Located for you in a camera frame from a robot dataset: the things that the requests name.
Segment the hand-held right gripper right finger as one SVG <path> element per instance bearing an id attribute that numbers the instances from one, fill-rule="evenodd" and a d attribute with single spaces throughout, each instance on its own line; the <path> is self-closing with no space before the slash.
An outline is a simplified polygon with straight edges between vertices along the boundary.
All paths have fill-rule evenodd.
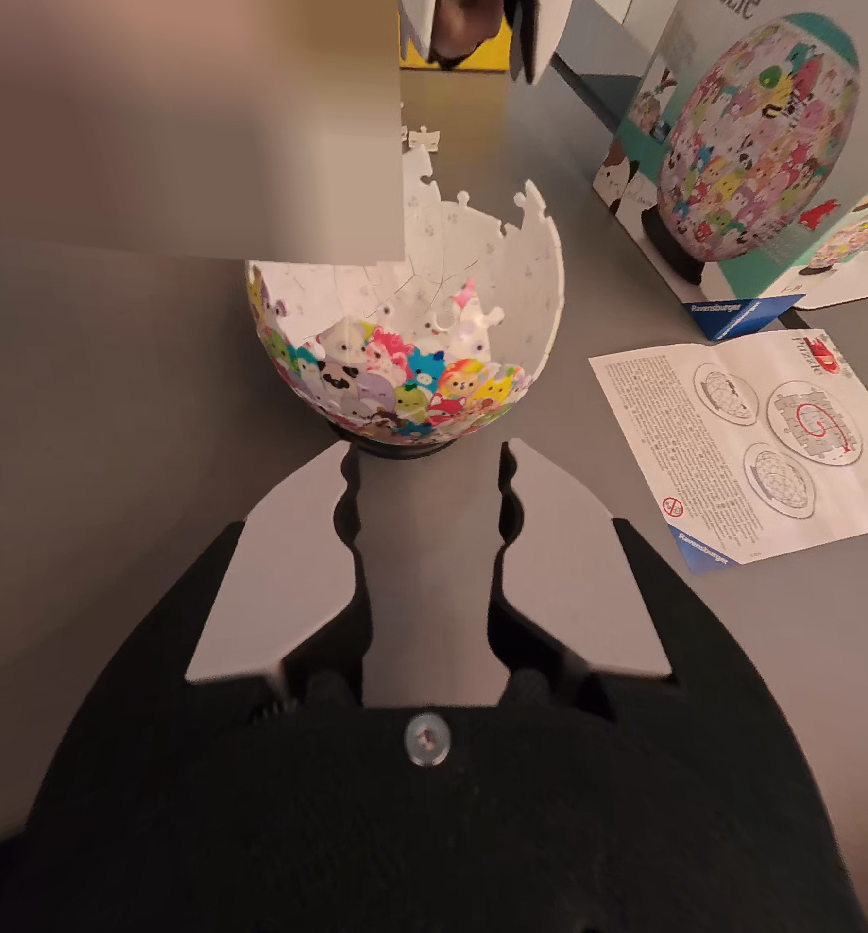
<path id="1" fill-rule="evenodd" d="M 502 445 L 487 637 L 508 670 L 666 679 L 672 665 L 601 500 L 521 441 Z"/>

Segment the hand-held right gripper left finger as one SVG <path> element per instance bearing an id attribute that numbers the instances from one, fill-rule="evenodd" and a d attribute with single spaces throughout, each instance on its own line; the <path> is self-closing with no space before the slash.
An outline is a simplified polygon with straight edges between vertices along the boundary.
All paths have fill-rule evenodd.
<path id="1" fill-rule="evenodd" d="M 370 598 L 357 549 L 356 446 L 339 441 L 250 511 L 185 679 L 305 686 L 334 670 L 361 685 Z"/>

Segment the black puzzle ball stand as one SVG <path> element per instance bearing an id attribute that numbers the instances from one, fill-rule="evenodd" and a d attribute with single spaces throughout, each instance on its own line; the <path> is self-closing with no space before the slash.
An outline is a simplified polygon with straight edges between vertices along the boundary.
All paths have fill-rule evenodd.
<path id="1" fill-rule="evenodd" d="M 451 438 L 433 443 L 395 444 L 365 437 L 334 422 L 330 422 L 330 428 L 339 439 L 353 444 L 362 453 L 377 459 L 390 461 L 409 461 L 426 458 L 445 449 L 449 449 L 457 442 L 456 438 Z"/>

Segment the jagged colourful puzzle ball bowl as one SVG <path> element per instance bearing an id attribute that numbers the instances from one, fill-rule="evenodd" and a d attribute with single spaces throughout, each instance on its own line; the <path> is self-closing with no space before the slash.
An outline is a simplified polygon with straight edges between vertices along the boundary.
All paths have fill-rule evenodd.
<path id="1" fill-rule="evenodd" d="M 538 187 L 521 223 L 445 200 L 429 154 L 403 154 L 405 257 L 366 266 L 247 260 L 255 330 L 279 376 L 329 422 L 395 444 L 470 435 L 521 401 L 564 308 L 561 241 Z"/>

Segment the puzzle ball box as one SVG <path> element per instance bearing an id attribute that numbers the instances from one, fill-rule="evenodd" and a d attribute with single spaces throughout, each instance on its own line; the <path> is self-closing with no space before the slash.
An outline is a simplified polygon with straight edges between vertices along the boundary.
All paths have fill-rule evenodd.
<path id="1" fill-rule="evenodd" d="M 678 2 L 593 188 L 707 339 L 766 327 L 868 199 L 868 1 Z"/>

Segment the person's left hand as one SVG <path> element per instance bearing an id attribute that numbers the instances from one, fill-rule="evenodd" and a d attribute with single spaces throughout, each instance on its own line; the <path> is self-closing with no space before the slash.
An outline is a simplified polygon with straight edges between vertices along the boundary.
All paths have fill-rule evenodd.
<path id="1" fill-rule="evenodd" d="M 504 21 L 503 1 L 438 1 L 428 62 L 445 69 L 457 67 L 495 38 Z"/>

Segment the yellow plastic bin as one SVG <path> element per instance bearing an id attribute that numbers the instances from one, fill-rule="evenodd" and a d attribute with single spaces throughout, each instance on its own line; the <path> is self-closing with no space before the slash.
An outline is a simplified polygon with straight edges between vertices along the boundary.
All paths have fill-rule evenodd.
<path id="1" fill-rule="evenodd" d="M 400 68 L 414 71 L 443 70 L 440 64 L 428 62 L 419 53 L 413 40 L 413 32 L 410 29 L 407 14 L 399 9 L 398 17 Z M 496 36 L 482 43 L 469 57 L 459 64 L 455 64 L 453 69 L 480 73 L 501 74 L 508 72 L 512 35 L 508 22 L 503 20 Z"/>

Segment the folded instruction sheet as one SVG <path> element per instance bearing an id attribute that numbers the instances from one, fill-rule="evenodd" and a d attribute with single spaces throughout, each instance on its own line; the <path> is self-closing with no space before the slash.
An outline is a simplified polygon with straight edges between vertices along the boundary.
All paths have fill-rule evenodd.
<path id="1" fill-rule="evenodd" d="M 692 572 L 868 534 L 868 390 L 824 330 L 590 365 Z"/>

